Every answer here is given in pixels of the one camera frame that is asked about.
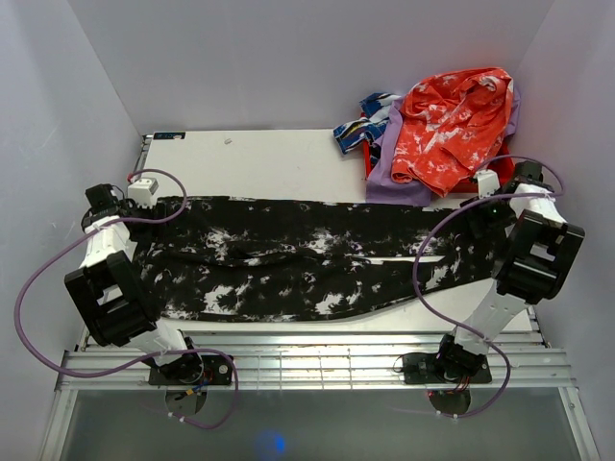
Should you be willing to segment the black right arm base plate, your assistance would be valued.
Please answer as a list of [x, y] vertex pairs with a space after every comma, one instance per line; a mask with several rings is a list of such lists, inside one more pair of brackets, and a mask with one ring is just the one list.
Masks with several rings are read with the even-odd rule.
[[490, 384], [493, 380], [486, 358], [479, 365], [467, 367], [444, 357], [443, 352], [411, 352], [401, 356], [396, 370], [406, 385], [425, 385], [428, 398], [436, 411], [464, 415], [472, 401], [471, 384]]

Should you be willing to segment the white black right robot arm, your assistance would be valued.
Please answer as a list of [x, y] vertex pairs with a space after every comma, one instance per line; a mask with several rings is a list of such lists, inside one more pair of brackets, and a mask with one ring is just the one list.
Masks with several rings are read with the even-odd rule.
[[469, 210], [474, 237], [509, 229], [496, 246], [493, 284], [479, 306], [440, 342], [434, 357], [436, 374], [446, 381], [475, 376], [486, 367], [487, 342], [528, 306], [553, 299], [560, 291], [585, 237], [557, 211], [553, 189], [543, 181], [541, 164], [526, 160], [497, 190], [509, 199]]

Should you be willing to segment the black white tie-dye trousers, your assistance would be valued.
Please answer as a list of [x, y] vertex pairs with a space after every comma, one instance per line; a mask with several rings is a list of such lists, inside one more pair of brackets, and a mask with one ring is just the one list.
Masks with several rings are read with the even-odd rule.
[[348, 319], [488, 279], [503, 230], [446, 209], [164, 197], [134, 264], [176, 320]]

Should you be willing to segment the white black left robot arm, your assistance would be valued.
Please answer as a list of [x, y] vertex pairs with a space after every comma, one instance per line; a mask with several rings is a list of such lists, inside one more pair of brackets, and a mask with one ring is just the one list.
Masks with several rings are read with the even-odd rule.
[[80, 267], [64, 277], [64, 285], [94, 341], [102, 346], [131, 347], [152, 356], [144, 363], [173, 382], [192, 384], [205, 372], [202, 357], [190, 338], [161, 318], [154, 299], [133, 264], [135, 242], [142, 226], [114, 223], [118, 218], [141, 218], [157, 203], [158, 182], [139, 179], [125, 198], [111, 184], [86, 190], [89, 209], [82, 219], [86, 243]]

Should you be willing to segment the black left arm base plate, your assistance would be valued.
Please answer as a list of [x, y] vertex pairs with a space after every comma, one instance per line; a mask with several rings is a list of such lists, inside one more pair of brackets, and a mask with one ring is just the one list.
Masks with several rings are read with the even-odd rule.
[[147, 383], [166, 389], [164, 401], [170, 411], [195, 416], [205, 406], [211, 386], [229, 386], [232, 381], [231, 366], [222, 356], [192, 353], [151, 368]]

